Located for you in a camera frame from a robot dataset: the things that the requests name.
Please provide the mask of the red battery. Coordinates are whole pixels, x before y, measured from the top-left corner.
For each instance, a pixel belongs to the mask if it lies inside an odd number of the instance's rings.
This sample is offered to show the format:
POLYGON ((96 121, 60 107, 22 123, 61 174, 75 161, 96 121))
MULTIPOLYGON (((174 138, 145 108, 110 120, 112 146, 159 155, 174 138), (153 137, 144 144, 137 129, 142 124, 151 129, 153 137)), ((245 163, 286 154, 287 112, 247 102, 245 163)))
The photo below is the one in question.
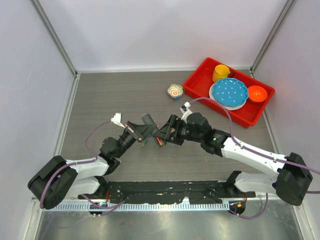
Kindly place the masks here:
POLYGON ((156 138, 156 141, 157 141, 158 147, 161 148, 164 144, 163 141, 160 138, 156 138))

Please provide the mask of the black remote control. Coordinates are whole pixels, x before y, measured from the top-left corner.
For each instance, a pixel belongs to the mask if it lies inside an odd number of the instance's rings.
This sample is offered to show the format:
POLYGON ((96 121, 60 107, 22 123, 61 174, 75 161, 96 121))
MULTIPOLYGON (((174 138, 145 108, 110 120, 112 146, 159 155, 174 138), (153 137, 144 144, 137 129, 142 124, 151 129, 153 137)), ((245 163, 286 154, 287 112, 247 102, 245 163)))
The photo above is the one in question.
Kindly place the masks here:
POLYGON ((165 140, 159 138, 159 137, 155 137, 154 136, 154 133, 156 133, 159 128, 158 126, 156 125, 156 123, 154 122, 154 120, 152 119, 151 115, 149 113, 145 113, 143 116, 142 116, 142 121, 145 125, 152 125, 153 126, 153 129, 150 133, 150 135, 153 137, 153 139, 155 140, 158 148, 162 148, 164 147, 167 143, 165 140))

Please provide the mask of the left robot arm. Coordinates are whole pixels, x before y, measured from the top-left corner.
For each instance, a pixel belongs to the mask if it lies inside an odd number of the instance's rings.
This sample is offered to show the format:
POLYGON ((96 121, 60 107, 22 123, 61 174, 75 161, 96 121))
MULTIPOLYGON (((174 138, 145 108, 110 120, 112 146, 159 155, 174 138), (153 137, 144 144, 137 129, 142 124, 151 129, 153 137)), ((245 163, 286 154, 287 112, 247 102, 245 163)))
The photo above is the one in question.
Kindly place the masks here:
POLYGON ((66 160, 54 156, 28 182, 27 187, 39 200, 40 208, 50 210, 65 198, 82 195, 100 200, 108 194, 104 176, 120 165, 119 158, 135 143, 144 141, 158 126, 146 120, 142 125, 128 121, 118 139, 107 137, 93 158, 66 160))

